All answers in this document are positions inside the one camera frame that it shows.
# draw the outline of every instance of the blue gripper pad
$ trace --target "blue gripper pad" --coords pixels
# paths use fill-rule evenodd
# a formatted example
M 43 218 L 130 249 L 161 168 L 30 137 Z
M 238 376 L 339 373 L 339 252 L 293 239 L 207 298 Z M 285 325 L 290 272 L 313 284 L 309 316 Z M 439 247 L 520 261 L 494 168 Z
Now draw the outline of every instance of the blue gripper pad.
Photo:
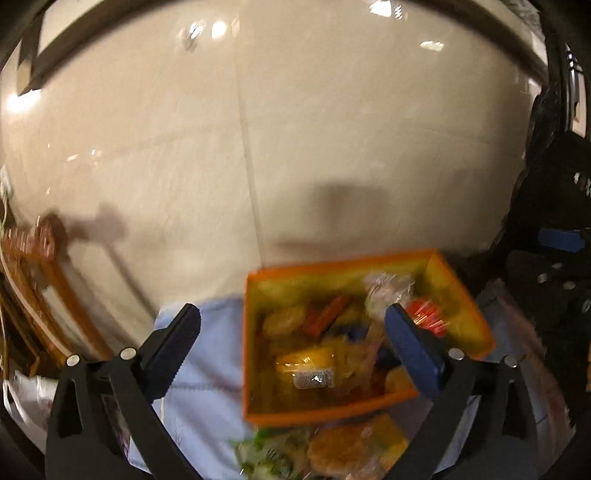
M 444 345 L 428 330 L 417 327 L 399 305 L 390 305 L 384 318 L 386 335 L 422 397 L 435 400 L 444 387 Z

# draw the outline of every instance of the light blue cloth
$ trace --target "light blue cloth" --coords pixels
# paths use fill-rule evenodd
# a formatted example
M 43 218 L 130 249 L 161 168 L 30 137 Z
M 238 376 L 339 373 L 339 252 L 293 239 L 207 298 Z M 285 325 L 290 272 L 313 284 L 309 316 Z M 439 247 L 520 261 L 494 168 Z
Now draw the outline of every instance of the light blue cloth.
M 182 306 L 162 309 L 154 328 L 168 326 Z M 154 403 L 154 409 L 204 479 L 240 480 L 230 441 L 252 434 L 242 420 L 243 303 L 241 299 L 223 299 L 198 307 L 201 333 L 168 393 Z M 148 471 L 133 442 L 129 462 Z
M 479 299 L 496 337 L 496 348 L 487 359 L 498 362 L 504 355 L 519 357 L 522 353 L 520 342 L 505 321 L 494 296 L 492 298 L 490 300 L 482 295 Z M 182 306 L 179 304 L 161 310 L 154 327 L 166 327 Z M 244 479 L 239 474 L 230 445 L 231 440 L 242 440 L 252 434 L 248 424 L 242 420 L 242 308 L 241 299 L 215 300 L 199 305 L 201 334 L 164 399 L 154 404 L 171 437 L 206 480 Z M 530 372 L 527 366 L 523 367 L 535 420 L 540 428 L 546 412 L 538 393 L 528 381 Z M 455 463 L 476 413 L 478 402 L 475 400 L 473 398 L 469 403 L 438 471 Z M 388 411 L 411 439 L 430 408 L 431 402 L 416 398 Z M 547 433 L 542 433 L 541 437 L 540 446 L 544 450 Z M 129 461 L 147 470 L 133 442 Z

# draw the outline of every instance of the red wrapper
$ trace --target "red wrapper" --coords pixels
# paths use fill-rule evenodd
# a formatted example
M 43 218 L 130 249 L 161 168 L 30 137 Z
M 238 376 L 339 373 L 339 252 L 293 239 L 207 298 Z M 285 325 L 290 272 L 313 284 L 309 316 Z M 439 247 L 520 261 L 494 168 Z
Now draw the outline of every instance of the red wrapper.
M 438 337 L 443 337 L 447 333 L 447 323 L 443 320 L 435 302 L 416 299 L 410 303 L 406 310 L 419 327 L 432 331 Z

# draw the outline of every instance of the orange box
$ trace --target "orange box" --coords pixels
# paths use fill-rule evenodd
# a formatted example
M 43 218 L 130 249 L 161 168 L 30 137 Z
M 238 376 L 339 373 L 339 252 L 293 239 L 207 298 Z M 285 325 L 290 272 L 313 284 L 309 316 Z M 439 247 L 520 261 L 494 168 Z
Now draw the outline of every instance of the orange box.
M 256 336 L 266 314 L 338 294 L 364 296 L 363 279 L 369 273 L 381 272 L 413 275 L 415 293 L 431 297 L 441 307 L 449 323 L 449 346 L 461 348 L 472 358 L 482 358 L 494 348 L 494 338 L 480 310 L 436 250 L 259 270 L 246 279 L 243 414 L 247 421 L 258 426 L 325 423 L 380 410 L 418 395 L 404 382 L 401 385 L 406 387 L 391 394 L 353 399 L 326 408 L 290 408 L 273 398 L 274 372 L 257 364 Z

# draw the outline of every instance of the orange snack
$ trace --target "orange snack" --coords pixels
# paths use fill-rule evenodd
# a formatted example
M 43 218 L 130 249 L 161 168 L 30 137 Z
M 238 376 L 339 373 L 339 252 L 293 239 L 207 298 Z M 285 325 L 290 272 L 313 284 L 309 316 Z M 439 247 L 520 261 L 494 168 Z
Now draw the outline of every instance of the orange snack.
M 349 304 L 349 297 L 346 295 L 339 295 L 335 297 L 325 308 L 322 310 L 318 317 L 309 316 L 304 323 L 302 328 L 306 335 L 317 339 L 322 335 L 330 325 L 336 320 L 341 312 Z

